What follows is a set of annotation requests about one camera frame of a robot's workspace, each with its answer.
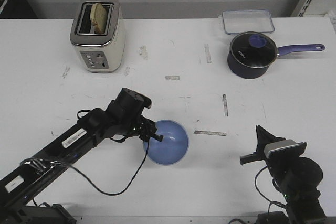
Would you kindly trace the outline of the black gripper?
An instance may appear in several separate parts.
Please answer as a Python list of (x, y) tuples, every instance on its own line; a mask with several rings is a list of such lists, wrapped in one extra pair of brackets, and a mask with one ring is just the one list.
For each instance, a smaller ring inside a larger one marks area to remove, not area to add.
[(284, 141), (284, 137), (277, 137), (269, 133), (262, 126), (256, 126), (256, 134), (257, 134), (257, 147), (256, 151), (252, 154), (241, 156), (239, 159), (239, 163), (241, 165), (256, 162), (256, 161), (264, 161), (266, 165), (269, 165), (267, 161), (266, 155), (264, 153), (265, 145), (275, 142)]
[(155, 122), (144, 116), (139, 116), (132, 122), (131, 136), (138, 136), (144, 142), (148, 142), (150, 139), (162, 141), (163, 135), (157, 135), (156, 131), (157, 128)]

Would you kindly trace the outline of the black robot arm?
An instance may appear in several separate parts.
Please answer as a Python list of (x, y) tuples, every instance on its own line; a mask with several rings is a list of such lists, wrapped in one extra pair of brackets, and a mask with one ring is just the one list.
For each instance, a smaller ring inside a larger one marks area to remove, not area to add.
[(317, 186), (323, 179), (321, 167), (304, 157), (306, 142), (276, 137), (262, 126), (256, 126), (255, 152), (240, 157), (244, 165), (264, 161), (272, 177), (272, 184), (286, 204), (283, 212), (270, 212), (258, 216), (258, 223), (326, 223), (327, 217), (319, 203)]
[(77, 123), (1, 180), (1, 223), (76, 223), (60, 204), (29, 206), (28, 202), (103, 140), (121, 135), (118, 143), (137, 136), (158, 141), (155, 122), (142, 115), (150, 98), (122, 88), (106, 110), (85, 110)]

